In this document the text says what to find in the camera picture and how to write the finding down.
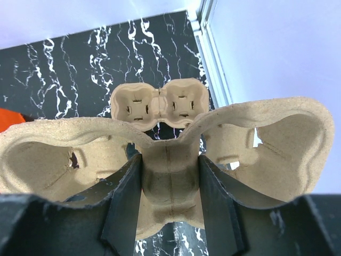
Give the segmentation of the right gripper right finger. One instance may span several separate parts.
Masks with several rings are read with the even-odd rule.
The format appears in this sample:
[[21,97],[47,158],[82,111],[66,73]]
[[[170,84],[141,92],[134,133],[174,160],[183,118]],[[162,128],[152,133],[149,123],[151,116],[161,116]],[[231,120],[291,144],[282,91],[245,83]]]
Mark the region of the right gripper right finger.
[[292,255],[276,213],[284,203],[251,189],[200,156],[200,196],[209,255]]

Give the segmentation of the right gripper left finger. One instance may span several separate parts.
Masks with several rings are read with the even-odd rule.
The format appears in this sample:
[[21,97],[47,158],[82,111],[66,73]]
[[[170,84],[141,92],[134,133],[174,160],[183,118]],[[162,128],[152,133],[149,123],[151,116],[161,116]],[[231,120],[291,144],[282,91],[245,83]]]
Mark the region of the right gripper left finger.
[[98,248],[86,255],[132,255],[142,192],[142,155],[134,155],[117,172],[65,200],[91,218]]

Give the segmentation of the orange paper bag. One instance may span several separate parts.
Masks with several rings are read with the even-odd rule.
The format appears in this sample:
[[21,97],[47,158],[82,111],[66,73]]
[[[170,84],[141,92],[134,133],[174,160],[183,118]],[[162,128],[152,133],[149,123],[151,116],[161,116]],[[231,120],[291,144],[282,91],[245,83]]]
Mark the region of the orange paper bag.
[[11,125],[24,123],[24,117],[17,112],[0,109],[0,132],[6,131]]

